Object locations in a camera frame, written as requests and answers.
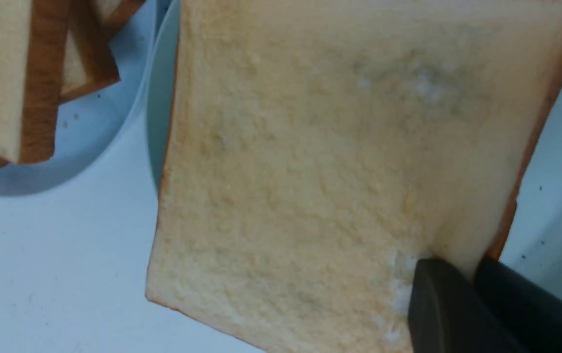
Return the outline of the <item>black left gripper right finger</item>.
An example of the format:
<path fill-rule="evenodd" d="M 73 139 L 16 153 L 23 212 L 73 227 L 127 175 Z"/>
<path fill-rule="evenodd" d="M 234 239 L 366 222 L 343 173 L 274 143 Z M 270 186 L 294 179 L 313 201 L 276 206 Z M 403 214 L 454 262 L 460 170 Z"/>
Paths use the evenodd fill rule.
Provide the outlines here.
<path fill-rule="evenodd" d="M 562 300 L 489 257 L 476 270 L 475 290 L 531 353 L 562 353 Z"/>

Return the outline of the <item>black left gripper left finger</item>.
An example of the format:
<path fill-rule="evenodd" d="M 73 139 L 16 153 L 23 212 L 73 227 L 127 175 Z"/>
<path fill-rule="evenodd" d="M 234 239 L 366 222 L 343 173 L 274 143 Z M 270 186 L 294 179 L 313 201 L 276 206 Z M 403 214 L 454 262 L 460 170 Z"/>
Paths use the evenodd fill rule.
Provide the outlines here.
<path fill-rule="evenodd" d="M 408 327 L 414 353 L 526 352 L 465 276 L 442 259 L 416 263 Z"/>

